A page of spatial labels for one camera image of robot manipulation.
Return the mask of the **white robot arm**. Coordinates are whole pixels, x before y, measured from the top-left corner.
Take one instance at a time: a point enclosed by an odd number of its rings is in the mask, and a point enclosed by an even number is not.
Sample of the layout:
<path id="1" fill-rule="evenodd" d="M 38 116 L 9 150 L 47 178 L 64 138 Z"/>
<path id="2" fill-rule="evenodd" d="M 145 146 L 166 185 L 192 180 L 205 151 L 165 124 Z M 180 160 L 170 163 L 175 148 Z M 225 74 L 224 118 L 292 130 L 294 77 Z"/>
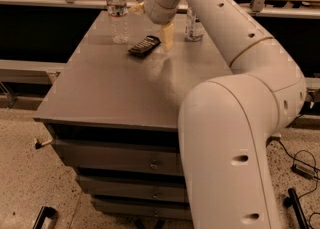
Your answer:
<path id="1" fill-rule="evenodd" d="M 155 24 L 181 0 L 144 0 Z M 178 118 L 183 172 L 195 229 L 281 229 L 268 169 L 268 139 L 306 98 L 299 66 L 233 0 L 186 0 L 232 73 L 194 87 Z"/>

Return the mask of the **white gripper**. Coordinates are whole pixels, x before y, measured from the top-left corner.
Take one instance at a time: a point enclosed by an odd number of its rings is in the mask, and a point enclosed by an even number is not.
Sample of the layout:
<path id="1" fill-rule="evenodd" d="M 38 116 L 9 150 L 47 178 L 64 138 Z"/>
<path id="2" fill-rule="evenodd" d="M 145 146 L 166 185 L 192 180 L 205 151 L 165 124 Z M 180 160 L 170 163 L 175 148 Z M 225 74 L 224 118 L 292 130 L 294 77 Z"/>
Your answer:
<path id="1" fill-rule="evenodd" d="M 156 0 L 144 0 L 128 9 L 128 12 L 136 15 L 143 15 L 158 25 L 163 25 L 159 31 L 160 41 L 165 51 L 169 51 L 173 45 L 174 25 L 170 23 L 176 12 L 176 8 L 167 9 L 159 5 Z"/>

